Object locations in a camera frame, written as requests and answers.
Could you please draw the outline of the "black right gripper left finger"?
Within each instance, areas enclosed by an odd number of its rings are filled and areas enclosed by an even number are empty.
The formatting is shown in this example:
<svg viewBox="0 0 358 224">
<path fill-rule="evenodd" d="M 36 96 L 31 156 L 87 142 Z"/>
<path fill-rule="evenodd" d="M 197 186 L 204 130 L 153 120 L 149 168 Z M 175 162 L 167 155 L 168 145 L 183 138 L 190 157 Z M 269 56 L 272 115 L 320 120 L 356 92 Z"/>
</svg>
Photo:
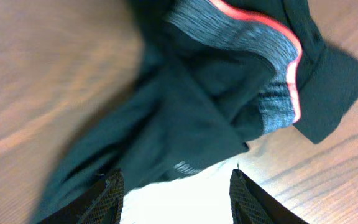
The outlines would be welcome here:
<svg viewBox="0 0 358 224">
<path fill-rule="evenodd" d="M 67 206 L 40 224 L 120 224 L 124 199 L 124 178 L 114 169 Z"/>
</svg>

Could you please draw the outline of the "black leggings with red waistband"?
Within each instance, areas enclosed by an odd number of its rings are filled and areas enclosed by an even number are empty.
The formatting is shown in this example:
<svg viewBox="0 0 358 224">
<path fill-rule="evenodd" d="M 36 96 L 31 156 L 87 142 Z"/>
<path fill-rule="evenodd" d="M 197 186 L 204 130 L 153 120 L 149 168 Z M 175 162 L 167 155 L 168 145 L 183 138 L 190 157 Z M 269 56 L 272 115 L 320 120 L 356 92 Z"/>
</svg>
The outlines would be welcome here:
<svg viewBox="0 0 358 224">
<path fill-rule="evenodd" d="M 31 222 L 120 169 L 124 194 L 195 175 L 295 126 L 317 144 L 358 99 L 358 60 L 306 1 L 132 1 L 145 49 L 132 96 L 76 141 Z"/>
</svg>

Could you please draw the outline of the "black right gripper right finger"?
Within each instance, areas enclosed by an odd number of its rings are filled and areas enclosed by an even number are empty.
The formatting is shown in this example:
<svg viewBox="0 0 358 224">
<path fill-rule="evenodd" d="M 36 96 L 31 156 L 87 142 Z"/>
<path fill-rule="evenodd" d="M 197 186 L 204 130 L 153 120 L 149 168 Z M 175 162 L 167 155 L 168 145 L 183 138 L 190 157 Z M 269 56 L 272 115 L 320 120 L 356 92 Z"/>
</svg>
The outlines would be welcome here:
<svg viewBox="0 0 358 224">
<path fill-rule="evenodd" d="M 229 196 L 234 224 L 308 224 L 239 169 L 232 171 Z"/>
</svg>

